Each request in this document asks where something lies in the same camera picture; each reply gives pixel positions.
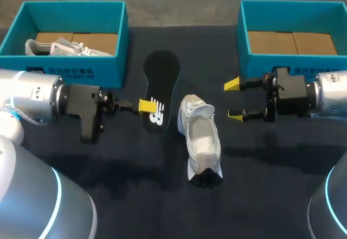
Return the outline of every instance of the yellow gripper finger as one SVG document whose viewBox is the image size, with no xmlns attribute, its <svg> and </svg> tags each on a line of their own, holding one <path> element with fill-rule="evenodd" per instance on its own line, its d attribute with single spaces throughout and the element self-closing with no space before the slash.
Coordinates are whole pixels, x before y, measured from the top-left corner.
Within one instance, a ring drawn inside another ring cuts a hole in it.
<svg viewBox="0 0 347 239">
<path fill-rule="evenodd" d="M 157 104 L 155 102 L 149 102 L 149 101 L 140 99 L 139 112 L 156 113 L 157 112 Z"/>
<path fill-rule="evenodd" d="M 240 77 L 235 78 L 224 84 L 224 91 L 239 91 L 240 90 Z"/>
<path fill-rule="evenodd" d="M 228 117 L 235 119 L 235 120 L 239 120 L 239 121 L 244 121 L 244 117 L 242 114 L 242 111 L 228 111 Z"/>
</svg>

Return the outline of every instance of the shoe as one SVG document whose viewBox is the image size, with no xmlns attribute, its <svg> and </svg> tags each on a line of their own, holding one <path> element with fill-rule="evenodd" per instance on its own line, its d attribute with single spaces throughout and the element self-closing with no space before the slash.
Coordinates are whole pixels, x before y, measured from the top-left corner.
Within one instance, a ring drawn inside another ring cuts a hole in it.
<svg viewBox="0 0 347 239">
<path fill-rule="evenodd" d="M 25 43 L 27 56 L 111 56 L 109 53 L 85 47 L 83 43 L 70 42 L 60 37 L 53 43 L 40 43 L 27 40 Z"/>
<path fill-rule="evenodd" d="M 185 135 L 189 152 L 188 180 L 211 169 L 221 178 L 221 144 L 214 122 L 215 108 L 196 95 L 187 95 L 181 102 L 177 126 Z"/>
</svg>

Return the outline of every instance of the white logo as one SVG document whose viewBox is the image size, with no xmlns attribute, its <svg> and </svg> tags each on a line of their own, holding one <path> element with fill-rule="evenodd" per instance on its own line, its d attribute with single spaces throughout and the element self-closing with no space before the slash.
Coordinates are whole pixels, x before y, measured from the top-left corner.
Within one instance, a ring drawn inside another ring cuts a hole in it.
<svg viewBox="0 0 347 239">
<path fill-rule="evenodd" d="M 155 102 L 157 104 L 157 111 L 155 113 L 150 113 L 150 120 L 154 124 L 162 125 L 164 118 L 162 111 L 164 111 L 164 105 L 161 102 L 156 101 L 156 99 L 153 97 L 151 97 L 151 102 Z"/>
</svg>

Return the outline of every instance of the teal box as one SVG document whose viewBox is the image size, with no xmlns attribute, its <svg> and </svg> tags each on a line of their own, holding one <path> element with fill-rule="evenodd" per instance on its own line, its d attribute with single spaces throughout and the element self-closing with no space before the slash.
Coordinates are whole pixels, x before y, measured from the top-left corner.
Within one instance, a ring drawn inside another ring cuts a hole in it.
<svg viewBox="0 0 347 239">
<path fill-rule="evenodd" d="M 330 34 L 335 55 L 253 54 L 247 31 Z M 237 22 L 241 77 L 262 77 L 275 67 L 310 81 L 319 72 L 347 70 L 347 9 L 343 2 L 242 0 Z"/>
<path fill-rule="evenodd" d="M 0 47 L 0 68 L 57 74 L 67 84 L 121 88 L 128 31 L 125 2 L 24 2 Z M 38 32 L 118 34 L 115 56 L 25 56 L 25 42 Z"/>
</svg>

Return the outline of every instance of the shoe box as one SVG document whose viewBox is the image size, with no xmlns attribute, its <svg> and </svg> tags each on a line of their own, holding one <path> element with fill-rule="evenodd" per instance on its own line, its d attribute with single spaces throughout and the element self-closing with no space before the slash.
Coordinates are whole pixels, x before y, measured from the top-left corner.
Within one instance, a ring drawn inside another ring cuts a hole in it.
<svg viewBox="0 0 347 239">
<path fill-rule="evenodd" d="M 111 56 L 25 55 L 28 39 L 52 43 L 59 37 Z M 0 47 L 0 68 L 61 75 L 67 84 L 121 88 L 127 45 L 125 2 L 24 2 Z"/>
<path fill-rule="evenodd" d="M 311 81 L 347 69 L 347 8 L 343 2 L 242 0 L 237 23 L 241 77 L 275 67 Z"/>
</svg>

